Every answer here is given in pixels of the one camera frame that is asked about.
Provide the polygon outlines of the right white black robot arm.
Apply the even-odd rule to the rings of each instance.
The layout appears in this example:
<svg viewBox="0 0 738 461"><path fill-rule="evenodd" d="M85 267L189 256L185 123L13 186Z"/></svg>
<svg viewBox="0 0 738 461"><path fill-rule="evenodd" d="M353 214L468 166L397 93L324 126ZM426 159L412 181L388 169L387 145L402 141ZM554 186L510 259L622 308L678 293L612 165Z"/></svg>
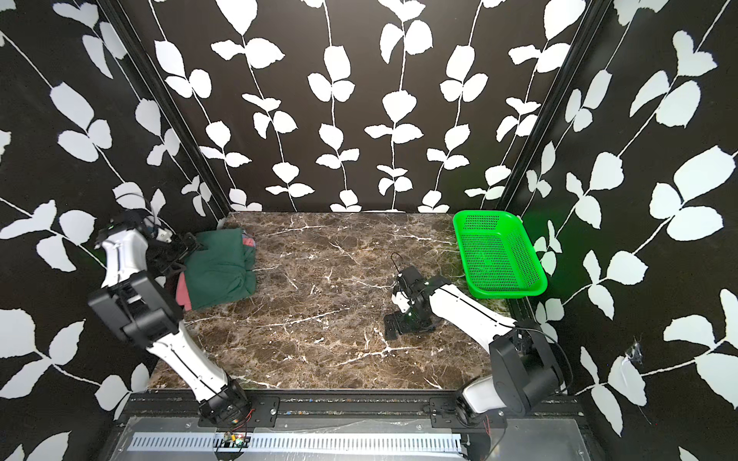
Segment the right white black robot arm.
<svg viewBox="0 0 738 461"><path fill-rule="evenodd" d="M536 323L505 317L450 280L426 278L414 266L397 272L391 301L397 309L384 316L386 339L435 332L446 322L488 353L491 373L462 386L455 403L444 409L453 411L461 425L479 425L491 413L526 416L566 390L567 357L555 351L557 340Z"/></svg>

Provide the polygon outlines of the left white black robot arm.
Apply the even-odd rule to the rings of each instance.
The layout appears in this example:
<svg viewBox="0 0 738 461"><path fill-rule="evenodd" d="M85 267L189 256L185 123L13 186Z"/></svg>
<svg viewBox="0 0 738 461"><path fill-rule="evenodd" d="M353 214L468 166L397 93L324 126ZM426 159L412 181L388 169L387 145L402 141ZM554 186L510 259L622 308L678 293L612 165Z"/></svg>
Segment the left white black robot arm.
<svg viewBox="0 0 738 461"><path fill-rule="evenodd" d="M166 362L189 386L204 426L244 429L252 404L240 385L209 360L184 324L184 308L157 279L184 273L201 250L193 234L169 232L154 217L129 209L103 227L95 246L106 254L106 276L88 305L121 341Z"/></svg>

